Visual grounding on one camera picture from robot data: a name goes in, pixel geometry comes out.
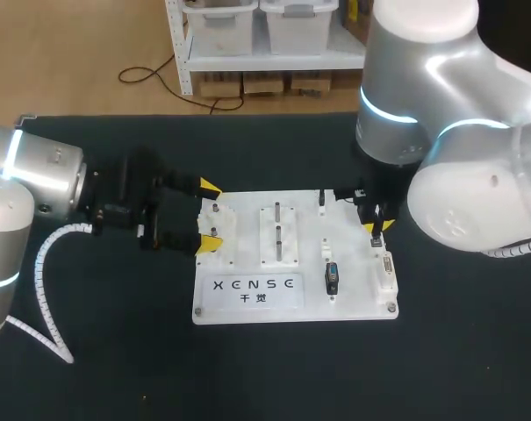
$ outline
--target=black connector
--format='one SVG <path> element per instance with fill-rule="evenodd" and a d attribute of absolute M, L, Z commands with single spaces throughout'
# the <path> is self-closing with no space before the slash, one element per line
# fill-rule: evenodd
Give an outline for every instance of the black connector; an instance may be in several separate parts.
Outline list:
<path fill-rule="evenodd" d="M 330 261 L 326 264 L 326 293 L 329 296 L 336 296 L 339 292 L 339 271 L 337 263 Z"/>

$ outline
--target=screw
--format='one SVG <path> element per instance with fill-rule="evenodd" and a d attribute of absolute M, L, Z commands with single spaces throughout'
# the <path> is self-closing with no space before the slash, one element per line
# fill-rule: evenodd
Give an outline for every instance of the screw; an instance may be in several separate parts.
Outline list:
<path fill-rule="evenodd" d="M 37 209 L 39 209 L 40 213 L 49 213 L 51 211 L 51 207 L 48 204 L 45 204 L 45 203 L 40 204 L 39 208 L 37 208 Z"/>

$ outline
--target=white acrylic board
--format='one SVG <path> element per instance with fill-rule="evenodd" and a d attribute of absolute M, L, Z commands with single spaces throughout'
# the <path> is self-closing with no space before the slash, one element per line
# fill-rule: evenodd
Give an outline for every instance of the white acrylic board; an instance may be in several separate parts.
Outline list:
<path fill-rule="evenodd" d="M 274 259 L 275 202 L 282 209 L 280 262 Z M 398 316 L 393 262 L 391 272 L 386 271 L 391 254 L 371 247 L 356 207 L 336 202 L 332 190 L 326 190 L 321 211 L 317 190 L 224 193 L 217 201 L 218 212 L 212 210 L 213 204 L 203 200 L 199 231 L 210 235 L 212 227 L 216 228 L 224 244 L 216 253 L 197 257 L 193 296 L 196 324 Z M 338 265 L 337 296 L 326 293 L 327 261 Z"/>

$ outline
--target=wooden floor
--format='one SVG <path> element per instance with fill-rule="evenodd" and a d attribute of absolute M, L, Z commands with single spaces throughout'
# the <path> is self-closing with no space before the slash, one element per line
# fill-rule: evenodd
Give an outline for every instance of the wooden floor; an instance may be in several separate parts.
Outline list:
<path fill-rule="evenodd" d="M 156 80 L 118 82 L 122 68 L 155 68 L 172 53 L 164 0 L 0 0 L 0 124 L 11 125 L 24 113 L 207 113 L 172 97 Z M 179 91 L 175 64 L 162 73 Z M 250 98 L 236 112 L 357 107 L 356 89 L 334 89 L 322 99 Z"/>

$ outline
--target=yellow label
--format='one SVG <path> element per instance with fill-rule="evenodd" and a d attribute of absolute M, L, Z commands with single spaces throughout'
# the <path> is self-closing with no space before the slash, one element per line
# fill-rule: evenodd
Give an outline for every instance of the yellow label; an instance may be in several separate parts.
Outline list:
<path fill-rule="evenodd" d="M 348 17 L 351 21 L 356 22 L 359 15 L 359 0 L 348 0 Z"/>

